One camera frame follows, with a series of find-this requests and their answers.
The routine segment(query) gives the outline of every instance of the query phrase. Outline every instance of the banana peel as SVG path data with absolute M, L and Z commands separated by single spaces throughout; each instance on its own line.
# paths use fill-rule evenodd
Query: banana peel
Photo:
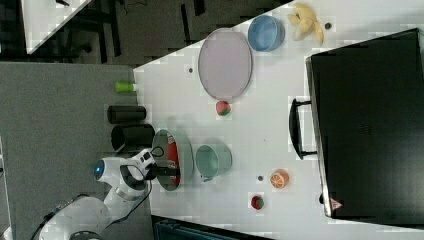
M 295 14 L 287 15 L 289 21 L 297 26 L 293 39 L 299 41 L 311 34 L 311 32 L 314 32 L 318 43 L 322 45 L 324 42 L 324 32 L 318 23 L 314 11 L 306 4 L 295 3 L 294 12 Z

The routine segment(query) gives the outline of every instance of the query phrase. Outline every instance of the plastic fruit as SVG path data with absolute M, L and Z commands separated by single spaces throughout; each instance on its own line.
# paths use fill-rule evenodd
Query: plastic fruit
M 302 40 L 313 31 L 318 43 L 321 45 L 324 42 L 324 32 L 314 11 L 303 3 L 295 3 L 294 12 L 295 14 L 287 15 L 289 21 L 297 26 L 293 39 L 295 41 Z
M 289 183 L 289 175 L 283 169 L 275 171 L 270 178 L 272 186 L 281 189 Z
M 219 116 L 225 116 L 231 111 L 231 106 L 225 101 L 219 101 L 216 103 L 216 112 Z
M 261 196 L 254 196 L 250 204 L 254 209 L 261 210 L 264 207 L 264 200 Z

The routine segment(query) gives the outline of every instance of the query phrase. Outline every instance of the black cup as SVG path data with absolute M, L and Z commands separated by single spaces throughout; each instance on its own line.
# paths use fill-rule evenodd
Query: black cup
M 146 108 L 143 106 L 109 106 L 107 119 L 111 124 L 141 121 L 146 118 Z
M 118 152 L 137 152 L 151 148 L 155 129 L 150 124 L 115 126 L 112 129 L 112 147 Z

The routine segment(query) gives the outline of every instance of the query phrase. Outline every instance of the red triangle sticker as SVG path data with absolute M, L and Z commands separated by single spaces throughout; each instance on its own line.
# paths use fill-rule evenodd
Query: red triangle sticker
M 331 203 L 331 209 L 333 209 L 333 211 L 343 207 L 343 204 L 337 202 L 336 200 L 332 198 L 330 198 L 330 203 Z

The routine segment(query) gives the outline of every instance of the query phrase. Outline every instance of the bowl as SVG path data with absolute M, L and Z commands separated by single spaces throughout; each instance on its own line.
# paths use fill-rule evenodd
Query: bowl
M 270 52 L 281 45 L 284 37 L 284 27 L 277 19 L 261 15 L 250 24 L 247 39 L 255 51 Z
M 171 135 L 176 143 L 178 162 L 180 166 L 180 181 L 179 184 L 175 184 L 168 176 L 157 176 L 159 184 L 166 191 L 174 191 L 191 179 L 194 170 L 193 153 L 190 142 L 187 137 L 179 131 L 173 131 L 168 129 L 160 129 L 155 137 L 153 138 L 152 147 L 162 147 L 164 150 L 163 155 L 155 157 L 155 162 L 159 167 L 168 167 L 168 136 Z

